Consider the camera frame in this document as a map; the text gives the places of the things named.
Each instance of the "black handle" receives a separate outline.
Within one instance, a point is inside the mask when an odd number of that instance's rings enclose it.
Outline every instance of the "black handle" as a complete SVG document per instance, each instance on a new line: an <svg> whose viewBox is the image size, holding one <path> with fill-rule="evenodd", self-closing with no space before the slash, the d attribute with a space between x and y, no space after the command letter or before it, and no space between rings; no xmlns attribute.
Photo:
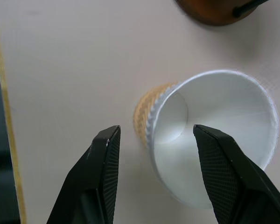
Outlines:
<svg viewBox="0 0 280 224"><path fill-rule="evenodd" d="M262 3L265 3L268 0L252 0L241 7L235 7L232 14L234 17L239 18L242 14L248 12L249 10L259 6Z"/></svg>

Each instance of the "white table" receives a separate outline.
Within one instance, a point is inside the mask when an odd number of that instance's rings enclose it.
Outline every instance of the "white table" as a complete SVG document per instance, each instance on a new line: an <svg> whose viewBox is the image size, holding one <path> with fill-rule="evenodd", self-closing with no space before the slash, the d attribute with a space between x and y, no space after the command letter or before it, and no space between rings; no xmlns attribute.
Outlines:
<svg viewBox="0 0 280 224"><path fill-rule="evenodd" d="M62 183L98 131L121 125L114 224L215 224L162 187L132 124L151 87L240 70L280 117L280 0L226 27L199 24L173 0L0 0L0 42L27 223L46 223ZM280 140L266 173L280 191Z"/></svg>

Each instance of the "paper cup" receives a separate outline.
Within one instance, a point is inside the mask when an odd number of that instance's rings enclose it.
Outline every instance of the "paper cup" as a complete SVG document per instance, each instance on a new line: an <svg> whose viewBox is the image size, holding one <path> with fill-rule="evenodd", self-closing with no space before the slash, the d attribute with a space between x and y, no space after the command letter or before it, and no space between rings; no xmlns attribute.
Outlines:
<svg viewBox="0 0 280 224"><path fill-rule="evenodd" d="M194 124L231 135L263 170L276 147L279 121L273 101L253 78L215 70L153 88L136 106L134 128L160 181L180 202L210 209Z"/></svg>

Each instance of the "brown object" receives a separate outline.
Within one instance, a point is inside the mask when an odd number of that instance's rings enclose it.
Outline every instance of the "brown object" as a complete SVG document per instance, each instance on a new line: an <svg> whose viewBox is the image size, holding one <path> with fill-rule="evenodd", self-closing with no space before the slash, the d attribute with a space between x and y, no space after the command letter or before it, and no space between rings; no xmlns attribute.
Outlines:
<svg viewBox="0 0 280 224"><path fill-rule="evenodd" d="M155 101L163 94L167 89L171 88L176 83L167 83L161 86L157 86L148 91L137 104L133 123L137 136L141 139L142 143L146 146L146 125L149 113Z"/></svg>
<svg viewBox="0 0 280 224"><path fill-rule="evenodd" d="M176 0L178 5L190 16L200 22L223 26L237 22L250 15L251 9L239 18L232 15L234 8L241 7L251 0Z"/></svg>

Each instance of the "tan cup sleeve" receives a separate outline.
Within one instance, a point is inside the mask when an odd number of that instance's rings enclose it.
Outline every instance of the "tan cup sleeve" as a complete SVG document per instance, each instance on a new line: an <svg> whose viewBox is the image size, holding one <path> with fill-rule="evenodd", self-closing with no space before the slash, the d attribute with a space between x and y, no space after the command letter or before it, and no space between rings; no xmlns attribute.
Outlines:
<svg viewBox="0 0 280 224"><path fill-rule="evenodd" d="M134 129L144 146L146 146L146 124L151 107L167 88L171 88L175 84L176 83L167 83L152 88L140 99L136 106L133 116Z"/></svg>

